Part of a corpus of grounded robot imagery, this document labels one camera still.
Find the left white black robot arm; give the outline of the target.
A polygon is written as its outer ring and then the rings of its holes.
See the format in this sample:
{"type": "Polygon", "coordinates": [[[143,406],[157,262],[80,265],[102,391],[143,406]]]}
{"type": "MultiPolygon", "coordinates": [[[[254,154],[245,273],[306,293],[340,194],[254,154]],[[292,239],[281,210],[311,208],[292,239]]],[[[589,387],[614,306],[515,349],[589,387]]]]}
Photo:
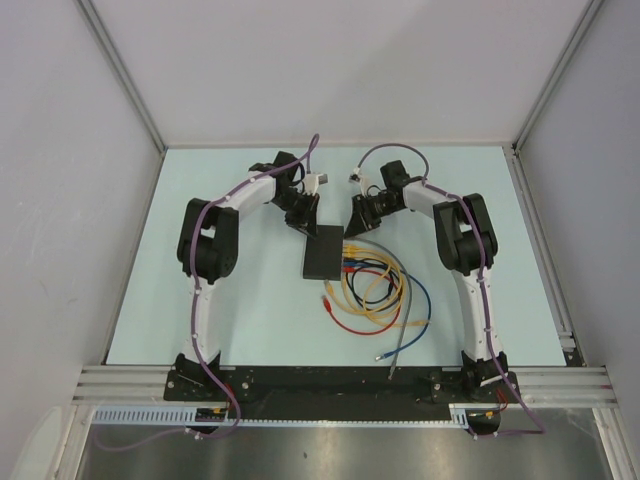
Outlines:
{"type": "Polygon", "coordinates": [[[272,203],[284,211],[287,226],[309,238],[318,234],[318,190],[328,178],[310,170],[309,157],[305,153],[298,159],[280,151],[273,162],[251,166],[247,178],[221,198],[194,198],[186,206],[177,258],[193,282],[190,332],[174,368],[199,399],[214,397],[221,387],[221,376],[212,369],[220,346],[214,339],[211,310],[218,281],[237,264],[241,221],[272,203]]]}

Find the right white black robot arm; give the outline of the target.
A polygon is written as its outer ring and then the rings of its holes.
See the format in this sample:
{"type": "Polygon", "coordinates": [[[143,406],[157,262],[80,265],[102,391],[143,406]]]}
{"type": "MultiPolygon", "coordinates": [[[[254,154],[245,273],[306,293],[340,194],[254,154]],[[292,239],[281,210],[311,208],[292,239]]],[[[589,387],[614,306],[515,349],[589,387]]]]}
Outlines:
{"type": "Polygon", "coordinates": [[[508,372],[493,320],[490,273],[498,242],[485,200],[477,193],[459,196],[424,178],[411,177],[399,160],[384,165],[380,172],[384,189],[369,194],[362,187],[352,197],[345,236],[372,231],[384,217],[404,209],[433,220],[438,255],[453,275],[461,305],[461,388],[469,399],[484,401],[508,372]]]}

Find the black network switch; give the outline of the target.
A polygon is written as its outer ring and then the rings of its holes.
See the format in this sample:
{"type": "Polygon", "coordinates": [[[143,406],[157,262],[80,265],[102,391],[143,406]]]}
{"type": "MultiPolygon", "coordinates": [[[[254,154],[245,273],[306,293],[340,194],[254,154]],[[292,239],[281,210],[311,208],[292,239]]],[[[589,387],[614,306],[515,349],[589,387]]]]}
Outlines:
{"type": "Polygon", "coordinates": [[[317,235],[306,240],[302,277],[305,280],[340,280],[343,239],[342,226],[319,225],[317,235]]]}

